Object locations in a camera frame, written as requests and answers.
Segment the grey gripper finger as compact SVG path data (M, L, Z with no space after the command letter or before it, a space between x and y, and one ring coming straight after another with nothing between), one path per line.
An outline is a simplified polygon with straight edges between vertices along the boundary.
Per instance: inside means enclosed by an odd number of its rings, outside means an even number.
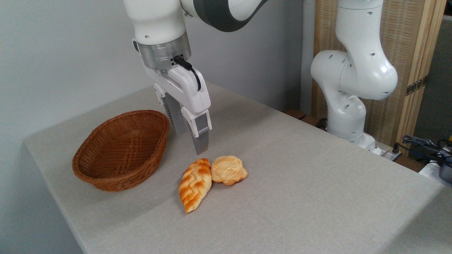
M196 153L200 155L207 151L209 146L209 131L212 129L209 111L193 114L187 108L181 108L181 113L190 127Z
M187 129L185 127L185 119L182 116L179 102L168 92L164 91L158 84L154 84L154 90L159 103L165 108L166 114L174 127L176 134L178 136L184 134Z

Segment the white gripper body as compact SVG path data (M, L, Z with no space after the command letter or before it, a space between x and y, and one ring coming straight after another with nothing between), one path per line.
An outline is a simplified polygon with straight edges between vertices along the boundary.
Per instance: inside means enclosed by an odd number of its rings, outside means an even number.
M200 114L210 107L206 83L188 59L191 49L187 39L175 39L156 45L145 45L133 40L140 53L145 72L164 91L175 98L180 106L193 114Z

